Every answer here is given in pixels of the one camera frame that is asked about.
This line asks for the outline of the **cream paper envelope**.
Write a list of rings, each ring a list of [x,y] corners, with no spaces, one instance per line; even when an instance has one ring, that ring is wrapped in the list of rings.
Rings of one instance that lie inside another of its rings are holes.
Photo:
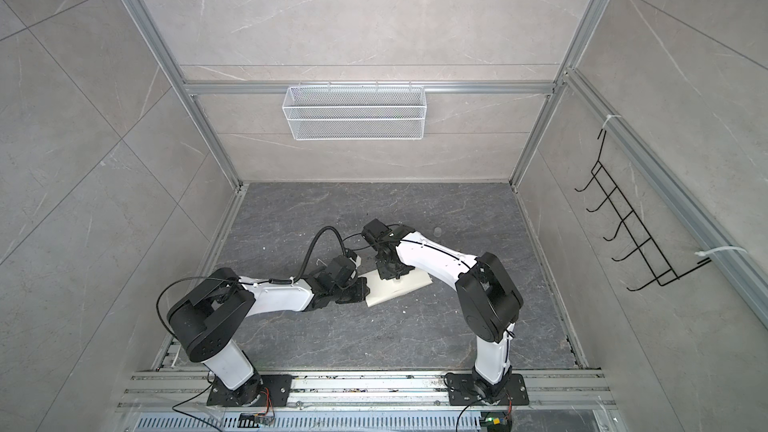
[[[368,272],[363,275],[363,278],[366,279],[369,289],[365,298],[368,307],[404,296],[432,283],[430,275],[421,269],[413,269],[408,274],[395,279],[381,279],[377,271]]]

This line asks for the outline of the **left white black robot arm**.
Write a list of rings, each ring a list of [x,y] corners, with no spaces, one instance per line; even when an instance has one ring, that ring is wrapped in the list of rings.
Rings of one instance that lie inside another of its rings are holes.
[[[330,303],[365,301],[367,279],[357,257],[340,255],[303,278],[256,280],[222,267],[174,304],[165,325],[190,361],[214,375],[210,405],[246,406],[266,401],[266,386],[234,336],[246,318],[272,312],[310,312]]]

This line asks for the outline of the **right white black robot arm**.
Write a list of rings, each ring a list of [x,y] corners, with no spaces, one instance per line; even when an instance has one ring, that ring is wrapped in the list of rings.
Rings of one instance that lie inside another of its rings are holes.
[[[363,227],[362,237],[376,252],[376,270],[364,275],[367,305],[402,297],[434,279],[448,285],[477,338],[470,389],[488,403],[503,397],[512,380],[509,349],[524,300],[500,259],[454,251],[410,226],[377,219]]]

